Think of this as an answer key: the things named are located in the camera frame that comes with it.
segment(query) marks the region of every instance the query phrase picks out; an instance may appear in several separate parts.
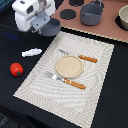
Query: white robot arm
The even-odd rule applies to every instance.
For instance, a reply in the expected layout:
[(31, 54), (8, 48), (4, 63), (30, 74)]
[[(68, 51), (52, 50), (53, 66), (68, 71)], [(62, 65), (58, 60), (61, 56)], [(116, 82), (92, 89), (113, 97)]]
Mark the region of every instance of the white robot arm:
[(18, 29), (28, 31), (33, 28), (33, 32), (46, 25), (56, 10), (54, 0), (16, 0), (12, 8)]

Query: knife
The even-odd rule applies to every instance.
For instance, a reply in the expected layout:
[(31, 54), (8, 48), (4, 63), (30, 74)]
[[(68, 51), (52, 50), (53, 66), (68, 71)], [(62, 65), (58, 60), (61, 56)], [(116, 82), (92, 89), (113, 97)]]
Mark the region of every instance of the knife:
[[(69, 52), (67, 52), (67, 51), (63, 51), (63, 50), (61, 50), (61, 49), (58, 49), (58, 51), (60, 51), (60, 52), (62, 52), (62, 53), (64, 53), (64, 54), (66, 54), (66, 55), (75, 55), (76, 56), (76, 54), (74, 54), (74, 53), (69, 53)], [(87, 61), (91, 61), (91, 62), (94, 62), (94, 63), (96, 63), (98, 60), (97, 59), (95, 59), (95, 58), (91, 58), (91, 57), (87, 57), (87, 56), (83, 56), (83, 55), (77, 55), (80, 59), (83, 59), (83, 60), (87, 60)]]

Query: black tablecloth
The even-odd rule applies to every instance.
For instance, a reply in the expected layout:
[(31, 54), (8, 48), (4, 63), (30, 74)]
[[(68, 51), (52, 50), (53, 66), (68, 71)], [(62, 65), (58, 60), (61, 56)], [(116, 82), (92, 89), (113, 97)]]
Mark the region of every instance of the black tablecloth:
[[(56, 8), (62, 1), (55, 0)], [(0, 13), (0, 24), (17, 29), (12, 8)], [(128, 128), (128, 44), (64, 28), (62, 31), (115, 45), (91, 128)], [(53, 128), (79, 128), (52, 113), (13, 97), (54, 38), (0, 26), (0, 105), (29, 115)], [(32, 48), (40, 48), (43, 52), (33, 57), (21, 56), (23, 51)], [(20, 77), (11, 75), (12, 63), (20, 63), (23, 66), (24, 73)]]

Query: black table surface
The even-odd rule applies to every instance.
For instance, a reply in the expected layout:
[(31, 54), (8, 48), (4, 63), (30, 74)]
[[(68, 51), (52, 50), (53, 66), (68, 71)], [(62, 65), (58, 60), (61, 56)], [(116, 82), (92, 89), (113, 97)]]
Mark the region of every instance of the black table surface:
[[(63, 0), (55, 2), (58, 8)], [(2, 11), (0, 24), (17, 29), (12, 8)], [(128, 44), (65, 28), (61, 31), (115, 45), (91, 128), (128, 128)], [(52, 128), (80, 128), (13, 96), (54, 38), (55, 36), (43, 37), (37, 33), (23, 33), (0, 26), (0, 105), (29, 115)], [(32, 48), (40, 48), (43, 52), (33, 57), (21, 56), (23, 51)], [(24, 73), (20, 77), (11, 75), (12, 63), (23, 66)]]

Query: knife handle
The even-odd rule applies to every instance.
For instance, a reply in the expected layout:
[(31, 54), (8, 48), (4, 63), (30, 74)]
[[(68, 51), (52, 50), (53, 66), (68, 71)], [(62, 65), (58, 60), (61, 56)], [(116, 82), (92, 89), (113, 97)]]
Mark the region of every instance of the knife handle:
[(91, 57), (87, 57), (87, 56), (83, 56), (83, 55), (78, 55), (78, 57), (80, 59), (88, 60), (88, 61), (91, 61), (91, 62), (94, 62), (94, 63), (96, 63), (98, 61), (97, 59), (94, 59), (94, 58), (91, 58)]
[(68, 79), (64, 79), (64, 83), (70, 84), (70, 85), (75, 86), (75, 87), (80, 88), (80, 89), (86, 88), (84, 85), (76, 83), (76, 82), (68, 80)]

